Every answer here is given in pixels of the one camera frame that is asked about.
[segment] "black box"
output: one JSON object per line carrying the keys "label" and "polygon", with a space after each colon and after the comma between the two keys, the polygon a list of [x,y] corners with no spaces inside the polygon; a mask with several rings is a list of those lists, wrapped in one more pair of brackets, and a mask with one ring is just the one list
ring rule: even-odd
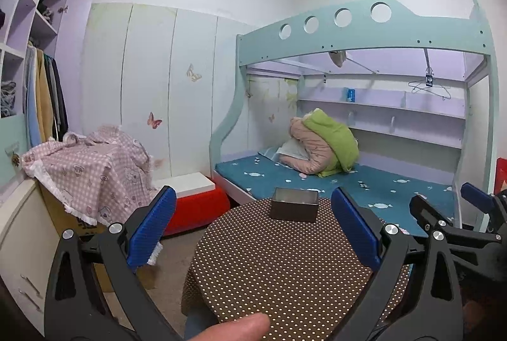
{"label": "black box", "polygon": [[317,191],[276,188],[271,198],[269,217],[284,221],[315,222],[317,212]]}

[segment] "brown tablecloth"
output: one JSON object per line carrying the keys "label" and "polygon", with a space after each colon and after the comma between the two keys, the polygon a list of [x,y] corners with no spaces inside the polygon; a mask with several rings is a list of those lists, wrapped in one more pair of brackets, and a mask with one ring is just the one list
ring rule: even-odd
{"label": "brown tablecloth", "polygon": [[[221,322],[264,312],[271,318],[267,339],[326,338],[372,271],[357,259],[331,201],[319,203],[316,223],[272,220],[269,199],[217,219],[197,245],[182,312],[207,305]],[[407,281],[406,267],[383,318],[401,300]]]}

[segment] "pink checkered blanket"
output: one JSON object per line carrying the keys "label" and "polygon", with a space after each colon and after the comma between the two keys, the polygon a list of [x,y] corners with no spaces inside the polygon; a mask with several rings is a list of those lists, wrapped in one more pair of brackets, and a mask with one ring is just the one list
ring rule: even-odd
{"label": "pink checkered blanket", "polygon": [[70,132],[63,142],[37,145],[22,156],[21,165],[65,211],[90,225],[125,222],[156,194],[149,154],[117,126],[101,126],[87,137]]}

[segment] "red object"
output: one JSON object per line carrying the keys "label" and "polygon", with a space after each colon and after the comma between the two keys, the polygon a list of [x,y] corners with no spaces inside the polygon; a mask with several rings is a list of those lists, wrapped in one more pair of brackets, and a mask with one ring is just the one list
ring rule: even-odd
{"label": "red object", "polygon": [[498,194],[504,190],[502,186],[507,185],[507,159],[498,158],[496,160],[495,188],[494,193]]}
{"label": "red object", "polygon": [[185,196],[176,200],[176,211],[163,236],[211,224],[231,208],[227,194],[215,186],[213,191]]}

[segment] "bed sheet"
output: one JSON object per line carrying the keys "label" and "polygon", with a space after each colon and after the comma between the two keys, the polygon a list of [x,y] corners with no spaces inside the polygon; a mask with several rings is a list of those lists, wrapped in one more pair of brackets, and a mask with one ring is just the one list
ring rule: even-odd
{"label": "bed sheet", "polygon": [[255,199],[272,197],[277,187],[317,190],[319,196],[330,198],[341,186],[358,205],[370,208],[378,217],[399,225],[412,235],[426,236],[409,211],[414,194],[421,194],[450,221],[454,220],[455,197],[450,185],[404,177],[365,165],[356,164],[349,174],[321,178],[304,176],[257,154],[221,162],[216,171]]}

